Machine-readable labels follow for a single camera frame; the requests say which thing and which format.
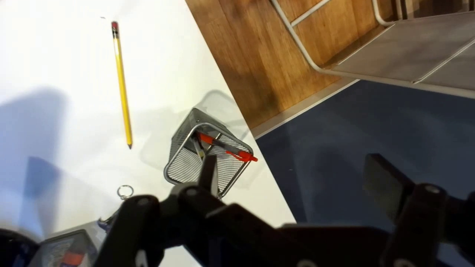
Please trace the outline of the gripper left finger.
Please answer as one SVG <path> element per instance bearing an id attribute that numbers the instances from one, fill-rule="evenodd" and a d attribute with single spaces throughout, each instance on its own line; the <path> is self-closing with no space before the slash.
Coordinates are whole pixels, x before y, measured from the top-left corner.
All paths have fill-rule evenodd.
<path id="1" fill-rule="evenodd" d="M 175 186 L 159 201 L 122 202 L 94 267 L 160 267 L 165 250 L 183 246 L 204 267 L 280 267 L 278 232 L 239 205 L 212 194 L 216 156 L 206 156 L 197 183 Z"/>

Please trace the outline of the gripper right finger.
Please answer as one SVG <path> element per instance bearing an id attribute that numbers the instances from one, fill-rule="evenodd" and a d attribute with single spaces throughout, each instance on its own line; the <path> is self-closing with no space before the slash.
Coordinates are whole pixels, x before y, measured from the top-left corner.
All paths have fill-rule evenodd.
<path id="1" fill-rule="evenodd" d="M 384 156 L 367 154 L 364 190 L 394 224 L 381 267 L 437 267 L 441 243 L 475 267 L 475 191 L 459 199 L 435 184 L 416 184 Z"/>

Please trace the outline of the silver mesh pen basket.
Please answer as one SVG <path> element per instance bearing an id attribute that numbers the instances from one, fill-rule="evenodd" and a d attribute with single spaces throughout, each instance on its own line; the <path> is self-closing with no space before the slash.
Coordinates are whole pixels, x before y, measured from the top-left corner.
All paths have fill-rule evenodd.
<path id="1" fill-rule="evenodd" d="M 233 135 L 221 122 L 198 108 L 193 108 L 171 138 L 170 157 L 164 169 L 164 177 L 168 182 L 182 184 L 197 181 L 203 161 L 196 154 L 190 137 L 198 131 L 254 155 L 253 149 Z M 217 195 L 222 198 L 251 162 L 241 162 L 226 154 L 221 147 L 204 141 L 201 143 L 205 156 L 217 157 Z"/>

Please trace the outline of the grey pen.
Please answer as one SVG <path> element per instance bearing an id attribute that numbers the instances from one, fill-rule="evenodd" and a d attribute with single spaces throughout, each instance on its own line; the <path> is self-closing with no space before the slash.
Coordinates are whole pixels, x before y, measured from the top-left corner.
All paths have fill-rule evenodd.
<path id="1" fill-rule="evenodd" d="M 205 157 L 205 151 L 204 151 L 204 147 L 202 146 L 201 140 L 200 140 L 199 136 L 197 135 L 197 133 L 194 133 L 190 137 L 190 140 L 193 143 L 196 154 L 199 156 L 200 160 L 203 161 L 203 159 Z"/>

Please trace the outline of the red and black pen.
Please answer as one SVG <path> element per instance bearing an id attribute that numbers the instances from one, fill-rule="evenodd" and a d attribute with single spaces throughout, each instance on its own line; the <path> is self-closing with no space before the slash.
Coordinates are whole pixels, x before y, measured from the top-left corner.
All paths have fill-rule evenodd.
<path id="1" fill-rule="evenodd" d="M 216 138 L 213 138 L 209 135 L 206 135 L 202 132 L 196 132 L 195 135 L 204 141 L 207 144 L 215 145 L 224 149 L 226 154 L 232 155 L 234 158 L 238 159 L 241 162 L 257 162 L 258 159 L 251 153 L 241 150 L 237 147 L 234 147 L 230 144 L 224 143 Z"/>

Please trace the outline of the yellow pencil with red eraser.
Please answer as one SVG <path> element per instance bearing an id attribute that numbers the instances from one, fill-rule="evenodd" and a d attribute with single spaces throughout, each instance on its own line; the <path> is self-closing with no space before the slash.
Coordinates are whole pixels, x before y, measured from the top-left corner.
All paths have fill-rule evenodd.
<path id="1" fill-rule="evenodd" d="M 111 30 L 112 30 L 112 39 L 114 41 L 114 56 L 115 56 L 115 61 L 117 65 L 117 78 L 118 78 L 120 98 L 121 98 L 121 107 L 122 107 L 122 115 L 123 115 L 123 121 L 124 121 L 126 144 L 129 147 L 129 149 L 132 149 L 132 146 L 133 146 L 132 127 L 131 127 L 130 112 L 129 112 L 129 107 L 128 107 L 128 98 L 127 98 L 127 93 L 126 93 L 125 74 L 124 74 L 124 66 L 123 66 L 123 60 L 122 60 L 119 25 L 117 21 L 111 22 Z"/>

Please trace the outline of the clear badge holder with card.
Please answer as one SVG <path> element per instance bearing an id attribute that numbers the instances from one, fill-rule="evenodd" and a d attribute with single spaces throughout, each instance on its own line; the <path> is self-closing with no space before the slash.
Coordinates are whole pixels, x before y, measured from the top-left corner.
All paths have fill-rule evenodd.
<path id="1" fill-rule="evenodd" d="M 96 221 L 56 232 L 40 243 L 27 267 L 93 267 L 105 236 Z"/>

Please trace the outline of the grey metal mesh shelf rack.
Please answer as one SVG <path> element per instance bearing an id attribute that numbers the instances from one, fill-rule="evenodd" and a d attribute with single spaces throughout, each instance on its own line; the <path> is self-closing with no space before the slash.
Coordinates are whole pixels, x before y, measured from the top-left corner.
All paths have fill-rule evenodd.
<path id="1" fill-rule="evenodd" d="M 375 18 L 385 29 L 334 66 L 321 68 L 295 26 L 330 1 L 322 0 L 290 22 L 278 0 L 270 0 L 315 71 L 475 99 L 475 10 L 387 22 L 377 0 L 371 0 Z"/>

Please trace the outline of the dark round object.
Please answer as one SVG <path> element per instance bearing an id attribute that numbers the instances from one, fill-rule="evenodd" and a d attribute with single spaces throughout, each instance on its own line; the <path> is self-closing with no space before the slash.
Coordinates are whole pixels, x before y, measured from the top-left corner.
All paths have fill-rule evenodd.
<path id="1" fill-rule="evenodd" d="M 39 243 L 12 230 L 0 228 L 0 267 L 27 267 Z"/>

